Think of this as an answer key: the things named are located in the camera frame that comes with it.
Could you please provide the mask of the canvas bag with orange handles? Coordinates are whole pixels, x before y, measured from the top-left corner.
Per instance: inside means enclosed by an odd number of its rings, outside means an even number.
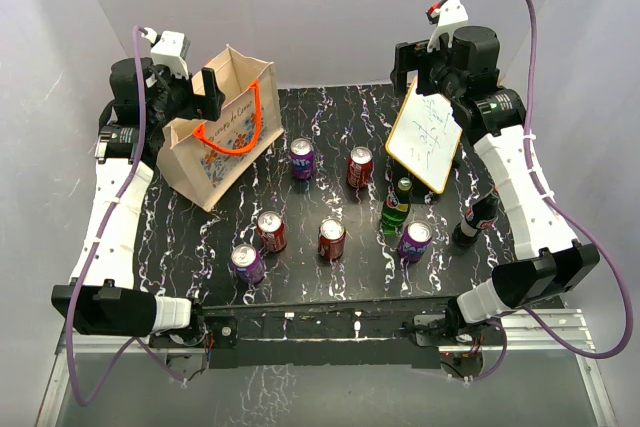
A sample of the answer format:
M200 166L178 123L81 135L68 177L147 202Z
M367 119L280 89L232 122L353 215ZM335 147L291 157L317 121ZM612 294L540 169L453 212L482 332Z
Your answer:
M273 62L227 46L205 66L225 94L220 118L172 120L157 167L171 188L209 212L284 127Z

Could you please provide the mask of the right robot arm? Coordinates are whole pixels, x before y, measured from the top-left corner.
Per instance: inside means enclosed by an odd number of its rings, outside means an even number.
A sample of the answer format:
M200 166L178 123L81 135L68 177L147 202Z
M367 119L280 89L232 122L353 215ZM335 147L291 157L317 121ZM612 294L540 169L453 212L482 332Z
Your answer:
M461 137L484 163L496 191L476 202L455 229L471 244L499 202L514 239L515 261L448 302L435 328L466 344L494 317L572 290L599 262L553 207L533 156L519 94L498 83L500 43L481 26L463 26L430 40L399 43L390 79L403 101L387 153L434 192L441 192Z

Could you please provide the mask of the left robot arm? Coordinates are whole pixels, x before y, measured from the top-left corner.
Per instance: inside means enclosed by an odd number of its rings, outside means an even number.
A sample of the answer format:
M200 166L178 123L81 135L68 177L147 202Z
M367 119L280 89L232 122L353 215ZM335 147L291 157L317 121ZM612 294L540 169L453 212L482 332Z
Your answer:
M69 282L53 287L51 303L69 333L139 338L168 333L194 346L205 337L204 318L187 298L135 289L133 257L164 127L174 119L218 119L225 95L213 68L181 78L149 57L114 63L109 84L113 98L98 121L87 235Z

